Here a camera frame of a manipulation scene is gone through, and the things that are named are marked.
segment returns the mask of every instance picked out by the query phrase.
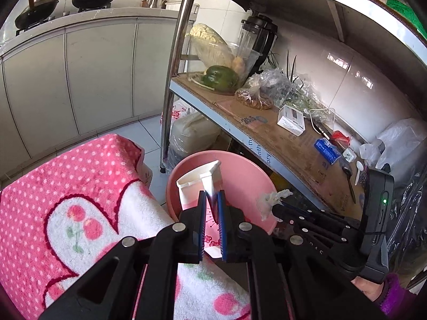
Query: white spoon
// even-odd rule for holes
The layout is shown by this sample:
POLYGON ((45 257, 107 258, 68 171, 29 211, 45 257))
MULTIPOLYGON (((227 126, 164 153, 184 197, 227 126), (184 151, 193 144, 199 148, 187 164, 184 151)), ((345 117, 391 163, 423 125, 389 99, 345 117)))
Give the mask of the white spoon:
POLYGON ((356 166, 357 166, 357 174, 356 174, 356 181, 354 182, 355 186, 359 182, 360 172, 363 171, 363 164, 360 161, 357 161, 356 166))

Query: white plastic bag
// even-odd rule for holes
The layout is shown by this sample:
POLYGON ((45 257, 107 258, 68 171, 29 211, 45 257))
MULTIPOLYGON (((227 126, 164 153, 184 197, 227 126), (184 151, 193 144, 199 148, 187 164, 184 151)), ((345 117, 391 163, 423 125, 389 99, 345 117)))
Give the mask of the white plastic bag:
POLYGON ((381 156, 379 146, 382 143, 383 142, 381 140, 376 139, 372 143, 362 144, 359 147, 360 157, 364 159, 365 165, 369 167, 374 167, 377 164, 377 161, 381 156))
POLYGON ((386 148, 376 168, 381 169, 388 163, 393 170, 393 166, 411 154, 426 137, 427 124, 421 120, 409 118, 391 124, 378 135, 386 148))
POLYGON ((181 156, 208 149, 216 140, 221 129, 199 112, 178 119, 172 126, 170 144, 181 156))
MULTIPOLYGON (((176 100, 173 103, 173 108, 172 108, 172 120, 170 123, 170 130, 172 131, 172 126, 174 121, 178 120, 179 118, 182 118, 184 116, 187 116, 189 114, 192 114, 196 112, 196 110, 191 107, 187 102, 185 102, 182 99, 176 100)), ((162 125, 163 122, 163 113, 161 114, 160 117, 160 126, 162 125)))
MULTIPOLYGON (((257 207, 258 210, 261 213, 261 220, 266 220, 271 213, 271 210, 275 204, 280 203, 280 198, 287 198, 288 196, 291 196, 292 192, 290 192, 288 189, 279 191, 279 192, 272 192, 270 194, 264 194, 258 198, 257 201, 257 207)), ((276 218, 275 219, 281 223, 283 220, 276 218)))

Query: tiled floor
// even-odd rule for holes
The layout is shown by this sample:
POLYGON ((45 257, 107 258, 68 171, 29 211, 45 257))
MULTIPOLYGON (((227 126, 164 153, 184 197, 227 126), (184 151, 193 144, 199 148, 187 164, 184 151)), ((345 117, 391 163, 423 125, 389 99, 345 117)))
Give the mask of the tiled floor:
MULTIPOLYGON (((148 119, 141 120, 140 122, 134 122, 129 125, 125 125, 122 127, 118 127, 117 129, 104 132, 102 134, 99 134, 98 137, 101 137, 102 135, 106 135, 108 133, 116 133, 118 135, 126 137, 127 139, 130 139, 140 147, 144 148, 145 150, 144 163, 148 167, 150 167, 151 170, 153 171, 153 179, 150 185, 150 191, 160 204, 164 204, 162 207, 166 210, 165 190, 166 190, 168 175, 160 173, 160 169, 159 169, 160 130, 161 130, 160 116, 158 115, 148 119)), ((36 167, 42 165, 43 163, 56 157, 57 155, 61 155, 62 153, 73 149, 77 145, 84 144, 90 141, 91 139, 87 139, 86 141, 67 147, 57 152, 56 155, 52 154, 49 157, 44 158, 43 160, 40 160, 39 162, 25 169, 22 175, 28 173, 32 169, 35 169, 36 167)))

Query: purple sleeve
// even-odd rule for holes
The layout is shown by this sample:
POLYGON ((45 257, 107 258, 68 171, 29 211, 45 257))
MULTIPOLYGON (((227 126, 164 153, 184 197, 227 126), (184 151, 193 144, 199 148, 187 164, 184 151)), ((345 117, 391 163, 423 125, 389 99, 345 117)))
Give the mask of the purple sleeve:
POLYGON ((380 308, 390 319, 396 319, 402 311, 411 306, 416 295, 400 286, 396 274, 390 273, 386 280, 388 290, 384 290, 386 296, 381 302, 380 308))

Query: pink plastic basin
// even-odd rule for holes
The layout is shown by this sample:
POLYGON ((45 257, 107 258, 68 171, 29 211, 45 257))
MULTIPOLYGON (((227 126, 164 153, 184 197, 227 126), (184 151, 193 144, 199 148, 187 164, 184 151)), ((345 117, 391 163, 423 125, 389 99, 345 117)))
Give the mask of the pink plastic basin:
POLYGON ((242 209, 245 217, 271 234, 277 221, 271 215, 265 221, 257 208, 262 194, 276 191, 270 178, 252 161, 222 150, 207 150, 190 155, 174 168, 166 186, 166 204, 169 215, 175 221, 182 211, 176 181, 187 172, 215 160, 221 161, 221 174, 226 200, 233 207, 242 209))

